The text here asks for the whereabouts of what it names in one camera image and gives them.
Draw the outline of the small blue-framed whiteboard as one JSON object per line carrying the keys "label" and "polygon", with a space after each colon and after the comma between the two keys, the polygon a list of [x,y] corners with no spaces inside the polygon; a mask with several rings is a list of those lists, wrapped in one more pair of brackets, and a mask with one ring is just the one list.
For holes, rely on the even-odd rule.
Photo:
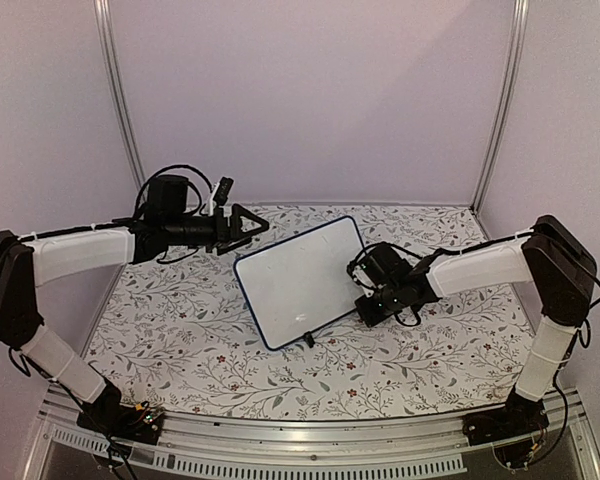
{"label": "small blue-framed whiteboard", "polygon": [[362,250],[355,219],[331,220],[250,253],[233,270],[264,346],[280,350],[355,310],[347,265]]}

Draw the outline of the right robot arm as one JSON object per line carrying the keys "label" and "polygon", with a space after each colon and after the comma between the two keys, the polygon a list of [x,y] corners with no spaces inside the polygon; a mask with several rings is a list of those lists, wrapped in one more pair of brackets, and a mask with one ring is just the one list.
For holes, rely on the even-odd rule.
{"label": "right robot arm", "polygon": [[363,291],[355,309],[369,327],[405,310],[418,317],[425,307],[459,295],[515,285],[535,289],[541,319],[531,350],[504,404],[464,417],[463,433],[471,445],[548,427],[543,397],[556,387],[575,344],[590,330],[591,310],[600,304],[596,260],[552,215],[508,237],[428,255],[378,242],[363,248],[346,272]]}

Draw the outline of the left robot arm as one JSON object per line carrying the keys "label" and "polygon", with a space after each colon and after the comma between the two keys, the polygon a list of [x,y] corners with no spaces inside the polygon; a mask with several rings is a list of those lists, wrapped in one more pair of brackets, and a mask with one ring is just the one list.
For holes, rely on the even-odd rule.
{"label": "left robot arm", "polygon": [[209,195],[188,209],[188,194],[198,189],[186,175],[199,172],[186,164],[158,170],[126,218],[25,236],[0,231],[0,343],[21,374],[37,372],[69,395],[80,409],[79,427],[108,441],[157,444],[163,411],[147,401],[124,404],[121,391],[45,324],[37,290],[101,267],[142,264],[173,246],[223,255],[268,230],[267,220],[228,202],[231,178],[207,181]]}

